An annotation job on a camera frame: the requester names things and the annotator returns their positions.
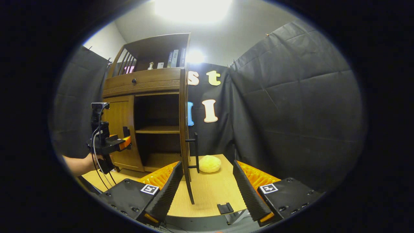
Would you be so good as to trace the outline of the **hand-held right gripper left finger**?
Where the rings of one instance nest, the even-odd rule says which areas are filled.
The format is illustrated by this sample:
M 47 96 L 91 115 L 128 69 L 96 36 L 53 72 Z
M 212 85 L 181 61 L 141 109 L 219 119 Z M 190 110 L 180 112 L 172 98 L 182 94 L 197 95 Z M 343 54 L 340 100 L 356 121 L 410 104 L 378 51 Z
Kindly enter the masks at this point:
M 124 179 L 100 200 L 142 224 L 164 222 L 183 176 L 182 162 L 174 162 L 134 181 Z

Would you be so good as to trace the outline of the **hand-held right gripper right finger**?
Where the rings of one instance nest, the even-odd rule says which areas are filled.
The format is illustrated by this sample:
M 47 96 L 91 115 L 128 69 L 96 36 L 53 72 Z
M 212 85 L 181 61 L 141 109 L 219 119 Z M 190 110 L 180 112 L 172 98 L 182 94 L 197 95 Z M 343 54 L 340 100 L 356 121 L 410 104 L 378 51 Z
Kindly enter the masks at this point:
M 279 179 L 237 160 L 233 175 L 252 220 L 260 227 L 295 216 L 324 196 L 295 178 Z

